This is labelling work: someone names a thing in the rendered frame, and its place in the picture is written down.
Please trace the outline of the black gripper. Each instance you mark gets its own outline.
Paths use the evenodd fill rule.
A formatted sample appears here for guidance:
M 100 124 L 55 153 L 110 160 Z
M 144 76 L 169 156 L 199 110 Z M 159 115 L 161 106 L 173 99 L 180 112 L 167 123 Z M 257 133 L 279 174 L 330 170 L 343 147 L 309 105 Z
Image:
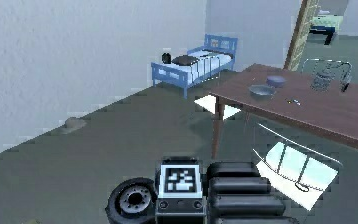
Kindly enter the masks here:
M 110 224 L 155 224 L 157 195 L 149 178 L 132 178 L 110 194 L 105 208 Z

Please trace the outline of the grey floor cushion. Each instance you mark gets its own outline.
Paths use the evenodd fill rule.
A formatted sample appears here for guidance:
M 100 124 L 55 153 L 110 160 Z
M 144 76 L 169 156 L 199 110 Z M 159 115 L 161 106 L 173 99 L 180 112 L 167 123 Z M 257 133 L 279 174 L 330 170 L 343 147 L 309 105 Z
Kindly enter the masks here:
M 69 117 L 61 128 L 62 134 L 69 134 L 85 127 L 87 122 L 77 117 Z

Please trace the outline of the blue bed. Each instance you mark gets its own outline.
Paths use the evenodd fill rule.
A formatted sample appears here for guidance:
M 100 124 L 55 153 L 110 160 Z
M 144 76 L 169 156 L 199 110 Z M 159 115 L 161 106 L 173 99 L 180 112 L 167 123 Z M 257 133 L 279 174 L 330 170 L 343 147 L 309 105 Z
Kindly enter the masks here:
M 157 81 L 183 89 L 183 97 L 187 91 L 214 76 L 219 77 L 223 70 L 233 70 L 238 39 L 206 34 L 202 46 L 188 50 L 186 55 L 194 56 L 199 61 L 191 66 L 151 63 L 152 83 Z

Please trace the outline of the dark grey pillow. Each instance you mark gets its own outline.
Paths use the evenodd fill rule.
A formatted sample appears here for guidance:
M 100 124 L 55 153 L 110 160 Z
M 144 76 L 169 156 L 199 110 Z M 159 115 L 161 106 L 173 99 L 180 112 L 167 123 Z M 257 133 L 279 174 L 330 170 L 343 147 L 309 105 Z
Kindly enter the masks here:
M 195 63 L 197 63 L 199 59 L 194 56 L 190 55 L 181 55 L 172 60 L 173 64 L 179 65 L 179 66 L 191 66 Z

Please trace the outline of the blue-grey bowl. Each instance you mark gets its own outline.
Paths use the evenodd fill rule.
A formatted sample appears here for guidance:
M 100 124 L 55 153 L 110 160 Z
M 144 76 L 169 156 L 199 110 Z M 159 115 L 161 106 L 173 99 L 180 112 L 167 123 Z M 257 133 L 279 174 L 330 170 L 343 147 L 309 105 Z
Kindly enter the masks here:
M 286 82 L 286 79 L 282 76 L 268 76 L 266 83 L 274 88 L 282 88 Z

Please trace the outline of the brown wooden table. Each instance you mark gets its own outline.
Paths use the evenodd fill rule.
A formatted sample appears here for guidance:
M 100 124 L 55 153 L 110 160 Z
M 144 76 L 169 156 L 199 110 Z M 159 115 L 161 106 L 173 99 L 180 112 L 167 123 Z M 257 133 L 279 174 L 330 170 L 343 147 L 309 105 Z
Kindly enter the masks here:
M 268 100 L 254 99 L 249 87 L 263 84 L 270 75 L 284 77 L 284 86 Z M 340 83 L 333 81 L 319 92 L 311 88 L 312 81 L 308 74 L 253 64 L 214 87 L 210 91 L 216 98 L 212 154 L 218 151 L 227 105 L 358 149 L 358 84 L 342 92 Z

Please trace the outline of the pale green desk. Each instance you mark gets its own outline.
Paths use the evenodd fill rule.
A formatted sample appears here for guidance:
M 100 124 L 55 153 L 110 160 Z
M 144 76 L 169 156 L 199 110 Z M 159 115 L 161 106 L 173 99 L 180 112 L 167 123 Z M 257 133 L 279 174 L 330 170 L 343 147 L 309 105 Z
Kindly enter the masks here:
M 320 10 L 311 20 L 310 33 L 326 36 L 325 45 L 329 45 L 334 34 L 340 29 L 343 16 Z

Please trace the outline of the wooden door frame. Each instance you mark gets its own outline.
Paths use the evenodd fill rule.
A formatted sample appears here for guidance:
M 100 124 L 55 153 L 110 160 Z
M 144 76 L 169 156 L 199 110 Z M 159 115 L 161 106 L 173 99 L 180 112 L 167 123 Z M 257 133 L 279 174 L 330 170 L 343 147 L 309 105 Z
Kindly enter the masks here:
M 296 71 L 298 69 L 308 34 L 310 32 L 312 19 L 317 12 L 318 4 L 319 0 L 301 1 L 301 7 L 284 63 L 284 69 L 291 71 Z

